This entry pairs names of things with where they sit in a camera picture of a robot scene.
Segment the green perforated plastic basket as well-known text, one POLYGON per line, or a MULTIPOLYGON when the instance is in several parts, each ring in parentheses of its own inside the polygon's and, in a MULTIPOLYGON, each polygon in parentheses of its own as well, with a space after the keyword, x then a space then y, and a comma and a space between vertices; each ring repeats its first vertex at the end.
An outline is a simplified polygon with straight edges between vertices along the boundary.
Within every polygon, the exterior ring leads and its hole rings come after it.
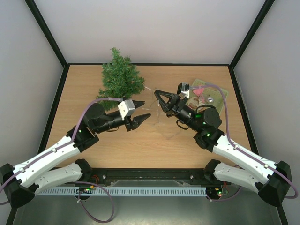
POLYGON ((190 97, 189 97, 186 105, 189 106, 190 108, 192 108, 194 111, 202 105, 213 105, 214 107, 216 107, 216 110, 218 111, 218 113, 221 113, 224 108, 224 102, 223 102, 222 95, 221 95, 220 91, 214 87, 205 88, 203 94, 200 96, 195 95, 193 93, 193 90, 191 90, 190 97), (208 104, 206 102, 206 98, 208 96, 211 96, 214 98, 215 102, 213 104, 208 104))

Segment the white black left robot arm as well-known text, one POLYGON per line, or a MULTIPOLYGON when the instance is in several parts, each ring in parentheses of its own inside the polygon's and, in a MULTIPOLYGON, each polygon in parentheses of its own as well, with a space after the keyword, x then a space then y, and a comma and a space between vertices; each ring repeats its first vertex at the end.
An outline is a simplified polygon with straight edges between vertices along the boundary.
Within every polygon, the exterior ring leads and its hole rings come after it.
POLYGON ((5 192, 12 208, 30 202, 46 189, 75 181, 89 181, 92 168, 85 159, 68 166, 56 166, 66 159, 82 153, 99 141, 98 134, 125 126, 127 131, 137 129, 151 114, 131 117, 143 101, 108 97, 118 102, 118 109, 107 114, 100 101, 92 101, 83 111, 78 123, 57 143, 35 157, 17 165, 5 164, 0 168, 0 190, 5 192))

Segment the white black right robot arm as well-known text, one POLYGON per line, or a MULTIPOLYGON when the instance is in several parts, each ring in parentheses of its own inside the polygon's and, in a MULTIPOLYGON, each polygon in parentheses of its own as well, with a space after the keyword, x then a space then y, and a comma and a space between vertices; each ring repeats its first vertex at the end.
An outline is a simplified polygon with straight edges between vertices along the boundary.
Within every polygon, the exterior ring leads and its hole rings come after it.
POLYGON ((187 97, 161 90, 156 90, 154 95, 167 117, 176 117, 177 123, 196 132, 194 140, 200 148, 236 164, 232 167, 212 159, 204 169, 208 183, 230 182, 252 190, 272 206, 281 206, 292 186, 291 169, 287 163, 267 160, 233 141, 228 132, 219 129, 222 121, 215 106, 202 105, 193 110, 186 104, 187 97))

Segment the clear led string lights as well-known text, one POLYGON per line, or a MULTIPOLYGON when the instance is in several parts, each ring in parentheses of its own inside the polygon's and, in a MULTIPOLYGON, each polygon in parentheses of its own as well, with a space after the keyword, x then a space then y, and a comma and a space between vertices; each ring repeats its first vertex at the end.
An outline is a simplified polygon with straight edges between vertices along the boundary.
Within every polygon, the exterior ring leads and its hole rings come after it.
POLYGON ((142 107, 142 110, 146 111, 147 113, 151 113, 149 121, 155 131, 157 131, 160 136, 170 140, 175 136, 178 136, 181 133, 181 130, 176 126, 175 120, 173 118, 167 118, 161 109, 161 105, 154 95, 156 90, 157 87, 145 87, 144 93, 147 97, 149 97, 149 99, 145 101, 146 103, 142 107))

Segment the small green christmas tree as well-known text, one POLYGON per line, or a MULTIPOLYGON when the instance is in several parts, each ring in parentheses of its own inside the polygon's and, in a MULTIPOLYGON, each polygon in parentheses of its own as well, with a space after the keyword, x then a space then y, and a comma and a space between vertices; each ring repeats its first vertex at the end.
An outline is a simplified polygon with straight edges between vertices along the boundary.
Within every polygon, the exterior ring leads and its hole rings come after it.
POLYGON ((111 49, 112 59, 102 65, 102 84, 96 98, 131 98, 145 89, 145 79, 129 56, 122 56, 116 47, 111 49))

